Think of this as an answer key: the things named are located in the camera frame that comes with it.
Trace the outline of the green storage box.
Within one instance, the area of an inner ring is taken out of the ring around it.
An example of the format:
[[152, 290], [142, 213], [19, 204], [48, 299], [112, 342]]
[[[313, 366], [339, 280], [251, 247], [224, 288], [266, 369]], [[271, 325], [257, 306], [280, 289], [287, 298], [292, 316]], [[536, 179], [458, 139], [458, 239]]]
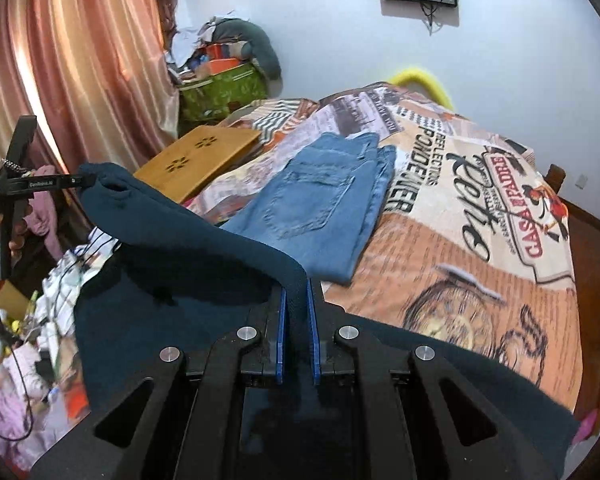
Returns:
[[251, 64], [240, 64], [225, 72], [178, 87], [180, 119], [188, 124], [220, 122], [252, 101], [268, 97], [268, 85]]

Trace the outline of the wooden lap desk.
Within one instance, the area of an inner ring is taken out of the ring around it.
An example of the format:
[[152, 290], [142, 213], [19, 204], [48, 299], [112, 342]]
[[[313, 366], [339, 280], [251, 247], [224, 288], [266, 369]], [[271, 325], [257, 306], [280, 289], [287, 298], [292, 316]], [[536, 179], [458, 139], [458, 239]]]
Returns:
[[259, 138], [257, 130], [199, 126], [146, 162], [134, 177], [181, 204], [240, 162], [259, 145]]

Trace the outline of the grey plush toy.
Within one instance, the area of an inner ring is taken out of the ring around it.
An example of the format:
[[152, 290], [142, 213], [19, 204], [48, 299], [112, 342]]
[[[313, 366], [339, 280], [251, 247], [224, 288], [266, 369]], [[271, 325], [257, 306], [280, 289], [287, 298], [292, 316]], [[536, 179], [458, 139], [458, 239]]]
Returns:
[[239, 18], [226, 18], [216, 23], [212, 41], [226, 44], [231, 58], [253, 62], [266, 79], [279, 80], [282, 76], [271, 40], [258, 25]]

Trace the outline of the pink striped curtain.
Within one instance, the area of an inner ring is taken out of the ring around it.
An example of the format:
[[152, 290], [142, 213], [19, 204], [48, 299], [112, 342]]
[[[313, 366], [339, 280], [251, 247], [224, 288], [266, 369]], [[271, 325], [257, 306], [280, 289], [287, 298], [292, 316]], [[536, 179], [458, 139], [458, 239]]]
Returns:
[[19, 117], [34, 166], [143, 166], [178, 132], [176, 0], [0, 0], [0, 166]]

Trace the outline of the printed orange bed blanket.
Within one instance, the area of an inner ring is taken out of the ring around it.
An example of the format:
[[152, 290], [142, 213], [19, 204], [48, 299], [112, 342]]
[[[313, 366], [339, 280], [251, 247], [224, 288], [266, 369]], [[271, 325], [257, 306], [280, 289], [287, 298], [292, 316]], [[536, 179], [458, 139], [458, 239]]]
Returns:
[[582, 380], [567, 206], [532, 151], [420, 94], [376, 82], [321, 101], [253, 102], [227, 117], [262, 152], [187, 202], [229, 219], [324, 132], [378, 135], [396, 170], [352, 281], [326, 299], [486, 356], [574, 408]]

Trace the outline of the wall power socket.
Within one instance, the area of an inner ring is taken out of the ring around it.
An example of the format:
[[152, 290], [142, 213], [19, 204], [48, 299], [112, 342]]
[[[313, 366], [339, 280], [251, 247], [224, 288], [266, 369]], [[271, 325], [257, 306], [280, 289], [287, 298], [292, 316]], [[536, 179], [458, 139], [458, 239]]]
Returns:
[[588, 177], [585, 174], [580, 174], [580, 176], [577, 178], [576, 182], [574, 182], [574, 185], [577, 188], [580, 188], [580, 190], [583, 190], [586, 187], [587, 183], [588, 183]]

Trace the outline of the dark navy fleece pants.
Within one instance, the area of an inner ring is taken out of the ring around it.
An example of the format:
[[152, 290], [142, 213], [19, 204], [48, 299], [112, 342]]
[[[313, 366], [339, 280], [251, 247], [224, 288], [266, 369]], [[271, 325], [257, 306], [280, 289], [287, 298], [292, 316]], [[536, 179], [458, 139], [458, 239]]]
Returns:
[[[91, 415], [72, 478], [556, 479], [577, 426], [475, 353], [347, 314], [290, 257], [114, 164], [83, 167], [118, 240], [74, 309]], [[321, 381], [311, 373], [306, 282]], [[284, 382], [275, 375], [287, 292]]]

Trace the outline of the folded blue denim jeans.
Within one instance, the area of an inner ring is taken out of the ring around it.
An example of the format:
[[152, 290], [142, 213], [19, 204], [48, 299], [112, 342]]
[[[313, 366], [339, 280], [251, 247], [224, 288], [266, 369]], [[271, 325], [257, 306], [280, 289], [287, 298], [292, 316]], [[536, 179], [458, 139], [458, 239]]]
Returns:
[[223, 229], [291, 256], [311, 278], [347, 285], [370, 241], [394, 174], [396, 148], [376, 133], [325, 132]]

